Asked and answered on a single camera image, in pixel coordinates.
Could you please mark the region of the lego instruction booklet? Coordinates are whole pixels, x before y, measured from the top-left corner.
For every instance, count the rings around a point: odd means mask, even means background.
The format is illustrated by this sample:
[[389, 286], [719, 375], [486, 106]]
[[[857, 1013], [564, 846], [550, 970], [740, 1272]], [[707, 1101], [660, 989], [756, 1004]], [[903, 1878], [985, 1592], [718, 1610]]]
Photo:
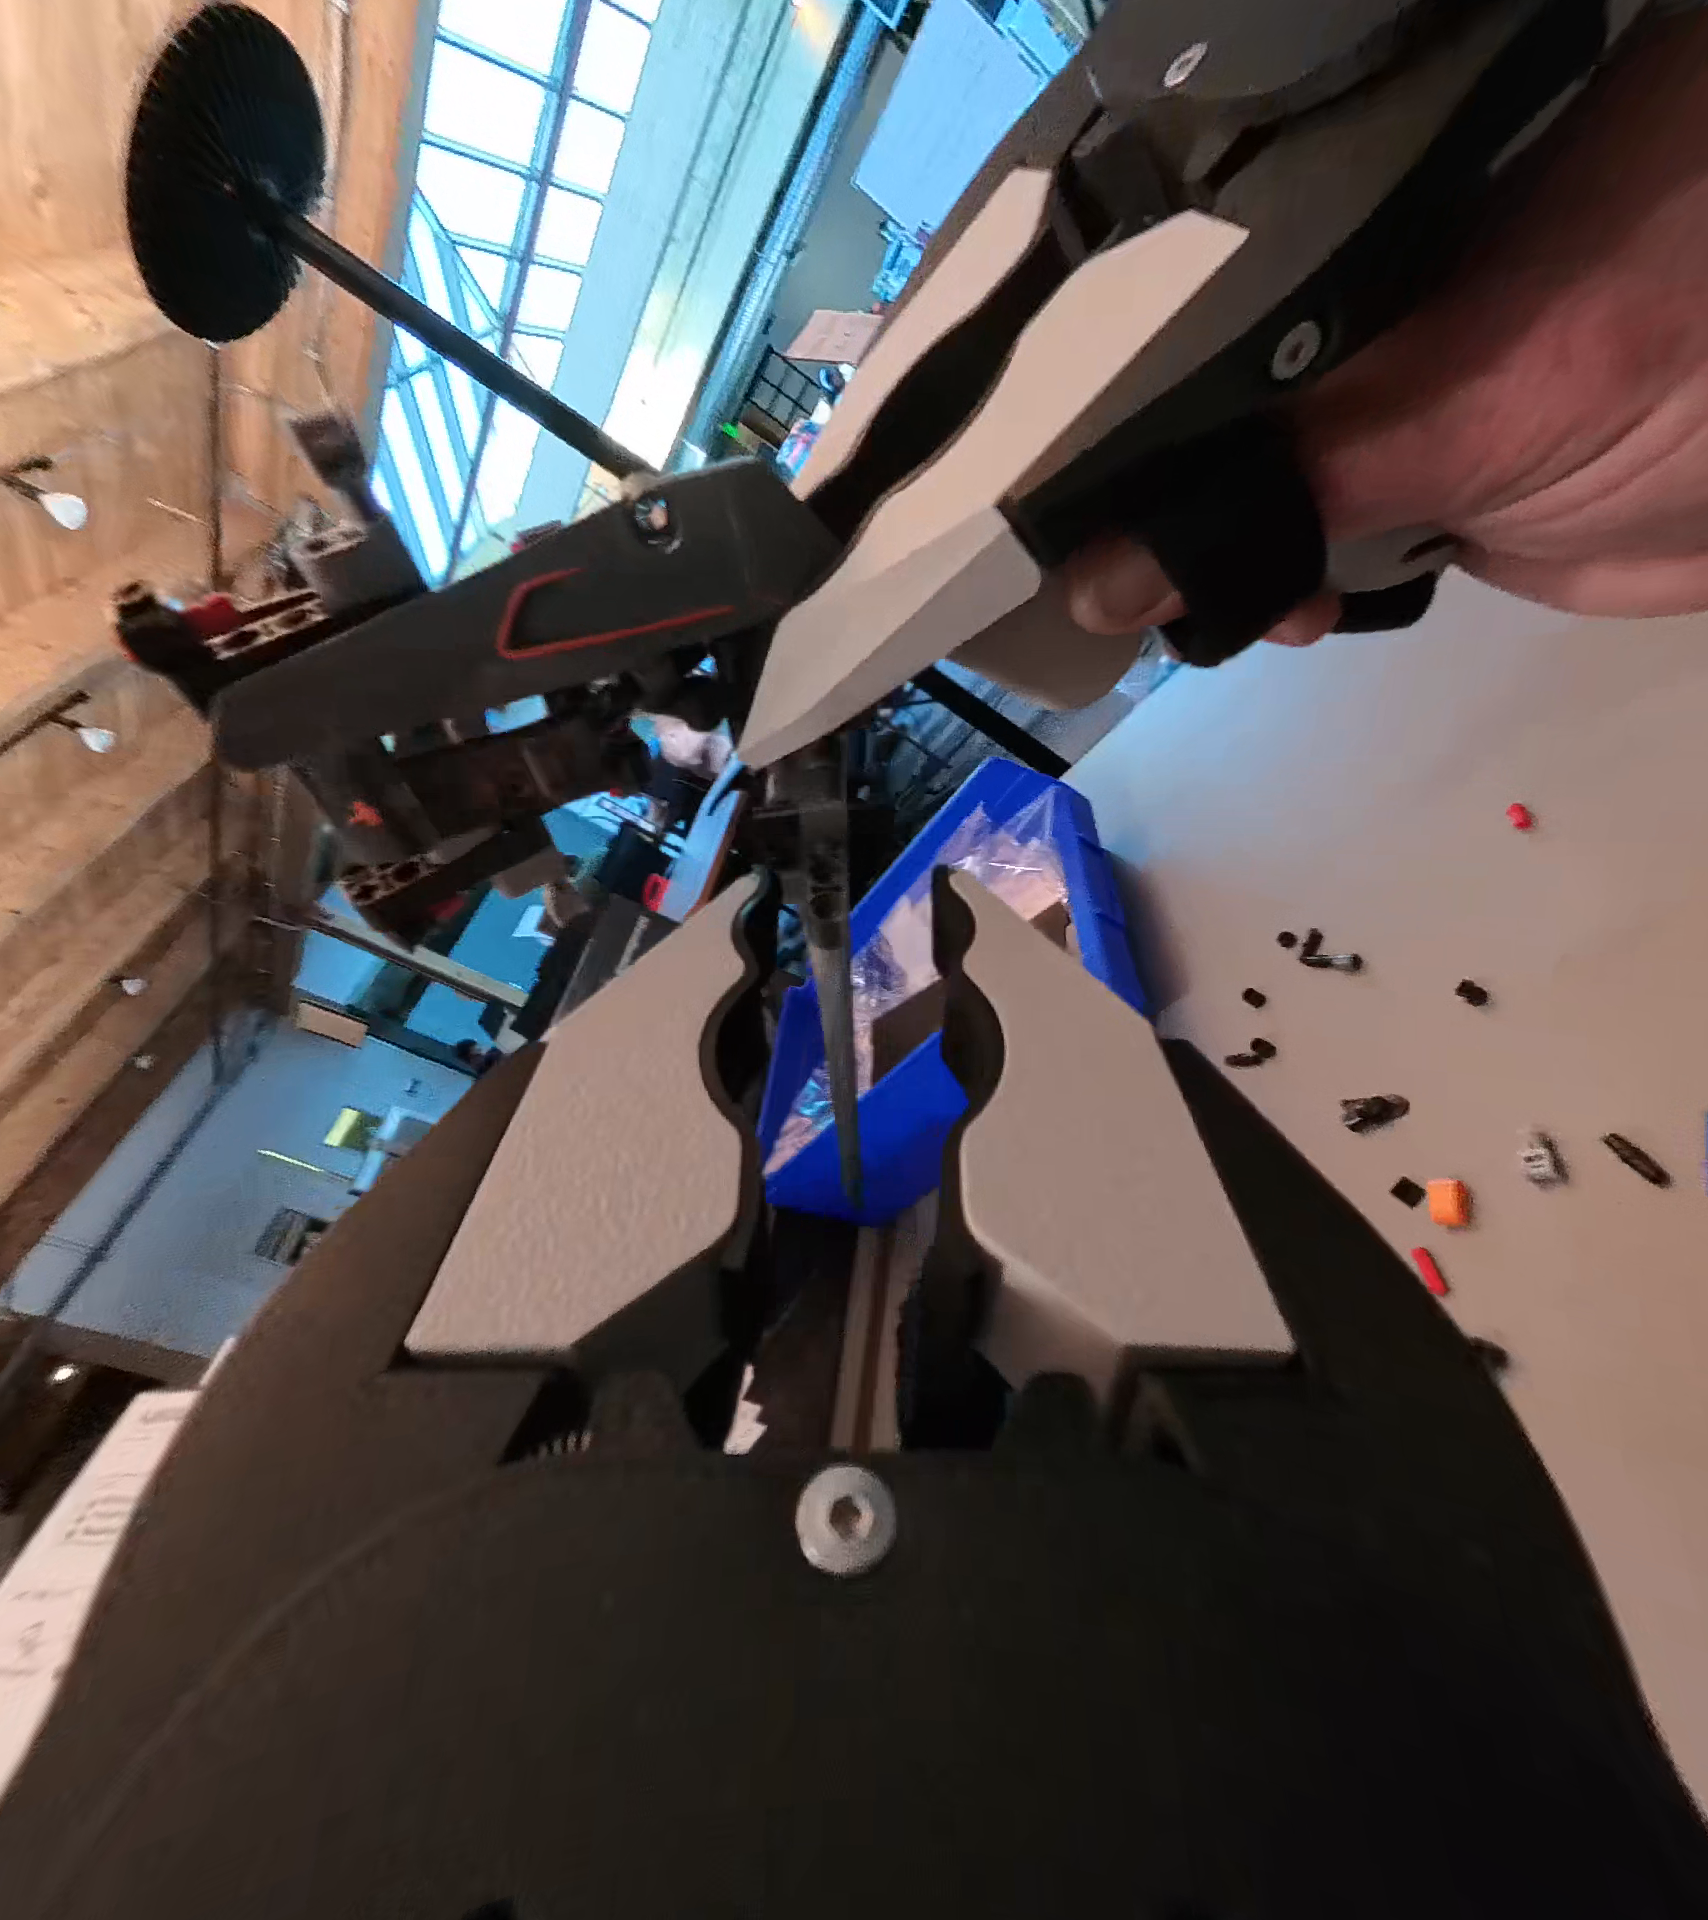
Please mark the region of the lego instruction booklet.
[[80, 1474], [0, 1577], [0, 1864], [25, 1874], [0, 1914], [43, 1914], [99, 1840], [99, 1780], [74, 1770], [73, 1677], [148, 1488], [180, 1429], [242, 1345], [230, 1334], [203, 1376], [147, 1386], [116, 1415]]

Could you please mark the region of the black pleated disc on rod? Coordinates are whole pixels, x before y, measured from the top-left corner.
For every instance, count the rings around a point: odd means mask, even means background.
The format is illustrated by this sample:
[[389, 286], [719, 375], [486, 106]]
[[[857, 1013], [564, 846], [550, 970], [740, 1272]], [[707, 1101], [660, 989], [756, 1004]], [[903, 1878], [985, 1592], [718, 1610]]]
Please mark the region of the black pleated disc on rod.
[[634, 480], [650, 466], [314, 225], [328, 140], [291, 37], [266, 12], [203, 5], [155, 52], [124, 158], [124, 227], [147, 295], [211, 346], [257, 336], [294, 299], [302, 270], [466, 373], [593, 466]]

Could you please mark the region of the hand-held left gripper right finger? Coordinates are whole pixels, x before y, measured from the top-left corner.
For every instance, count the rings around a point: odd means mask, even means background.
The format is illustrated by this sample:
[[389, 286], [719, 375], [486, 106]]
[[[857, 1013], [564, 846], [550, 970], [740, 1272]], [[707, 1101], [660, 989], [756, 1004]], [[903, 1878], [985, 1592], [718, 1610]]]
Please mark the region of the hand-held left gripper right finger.
[[1155, 1366], [1291, 1366], [1298, 1337], [1152, 1020], [952, 866], [934, 951], [966, 1099], [942, 1173], [964, 1345], [1009, 1386], [1081, 1380], [1101, 1414]]

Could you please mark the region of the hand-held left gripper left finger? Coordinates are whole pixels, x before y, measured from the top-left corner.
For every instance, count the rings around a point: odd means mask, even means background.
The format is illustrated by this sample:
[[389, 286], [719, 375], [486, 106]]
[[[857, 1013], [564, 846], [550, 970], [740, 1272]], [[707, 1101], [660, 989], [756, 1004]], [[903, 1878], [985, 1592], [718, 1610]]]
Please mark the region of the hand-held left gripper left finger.
[[777, 881], [744, 875], [553, 1026], [407, 1355], [687, 1389], [727, 1354], [774, 934]]

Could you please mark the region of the dark grey lego spaceship model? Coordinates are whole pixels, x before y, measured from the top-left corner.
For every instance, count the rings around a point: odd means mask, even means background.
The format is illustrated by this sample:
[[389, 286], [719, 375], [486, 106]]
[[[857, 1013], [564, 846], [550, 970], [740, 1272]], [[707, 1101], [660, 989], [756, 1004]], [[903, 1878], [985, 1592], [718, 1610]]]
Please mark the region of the dark grey lego spaceship model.
[[128, 657], [214, 729], [233, 768], [286, 768], [337, 828], [363, 923], [420, 946], [476, 886], [521, 875], [548, 816], [648, 782], [638, 713], [739, 726], [774, 622], [874, 504], [753, 455], [641, 485], [433, 586], [375, 498], [357, 430], [294, 419], [344, 517], [294, 579], [191, 603], [116, 595]]

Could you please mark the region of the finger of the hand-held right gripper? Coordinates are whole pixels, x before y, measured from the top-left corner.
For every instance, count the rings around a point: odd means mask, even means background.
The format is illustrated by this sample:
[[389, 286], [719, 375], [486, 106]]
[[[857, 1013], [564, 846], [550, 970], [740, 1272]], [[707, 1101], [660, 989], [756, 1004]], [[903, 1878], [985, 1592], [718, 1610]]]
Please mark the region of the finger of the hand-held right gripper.
[[816, 517], [868, 517], [900, 486], [936, 517], [1011, 493], [1083, 406], [1081, 288], [1058, 173], [1011, 172], [857, 370], [793, 481]]
[[1083, 263], [1021, 331], [958, 436], [868, 517], [828, 583], [773, 640], [739, 740], [768, 768], [839, 733], [1043, 586], [1003, 500], [1155, 334], [1249, 241], [1249, 229], [1182, 209]]

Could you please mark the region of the person's right hand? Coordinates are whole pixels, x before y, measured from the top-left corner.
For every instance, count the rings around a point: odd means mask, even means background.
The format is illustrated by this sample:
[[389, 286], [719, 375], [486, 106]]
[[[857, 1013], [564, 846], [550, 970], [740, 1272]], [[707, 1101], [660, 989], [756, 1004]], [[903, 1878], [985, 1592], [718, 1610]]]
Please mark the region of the person's right hand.
[[1708, 612], [1708, 5], [1637, 13], [1295, 444], [1330, 541], [1427, 524], [1529, 603]]

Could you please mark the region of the scattered small lego pieces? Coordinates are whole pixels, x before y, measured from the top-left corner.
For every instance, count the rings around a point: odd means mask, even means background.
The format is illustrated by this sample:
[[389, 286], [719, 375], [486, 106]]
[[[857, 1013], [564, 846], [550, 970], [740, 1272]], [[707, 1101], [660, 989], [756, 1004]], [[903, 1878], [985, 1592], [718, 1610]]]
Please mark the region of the scattered small lego pieces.
[[1708, 1360], [1708, 868], [1611, 804], [1413, 806], [1229, 855], [1179, 1015], [1544, 1380]]

